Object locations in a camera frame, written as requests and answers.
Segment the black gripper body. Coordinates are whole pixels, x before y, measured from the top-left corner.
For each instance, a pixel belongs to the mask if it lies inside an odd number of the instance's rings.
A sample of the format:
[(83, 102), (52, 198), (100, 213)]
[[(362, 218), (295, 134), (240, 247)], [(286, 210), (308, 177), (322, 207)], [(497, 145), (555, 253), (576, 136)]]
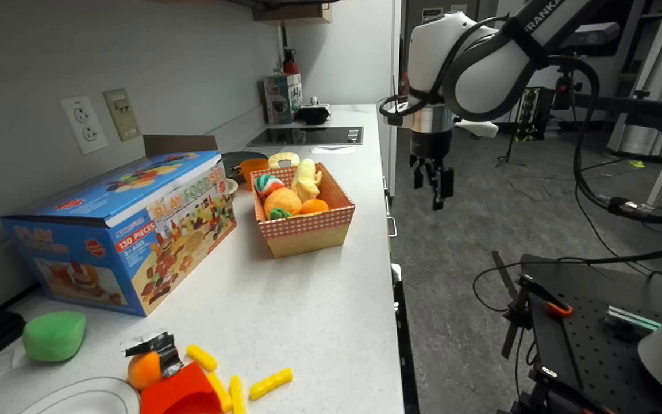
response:
[(443, 156), (449, 149), (447, 134), (414, 134), (409, 165), (422, 165), (422, 183), (435, 180), (437, 171), (445, 171), (447, 194), (453, 192), (453, 171), (443, 165)]

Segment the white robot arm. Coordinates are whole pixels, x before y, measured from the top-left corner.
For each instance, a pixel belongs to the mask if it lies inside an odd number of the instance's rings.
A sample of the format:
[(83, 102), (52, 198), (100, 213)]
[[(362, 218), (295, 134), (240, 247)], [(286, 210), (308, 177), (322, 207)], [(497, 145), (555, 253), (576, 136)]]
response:
[(455, 186), (443, 165), (453, 129), (505, 116), (594, 9), (597, 0), (529, 0), (516, 15), (472, 21), (447, 13), (412, 30), (405, 86), (379, 116), (412, 134), (414, 186), (430, 184), (435, 210)]

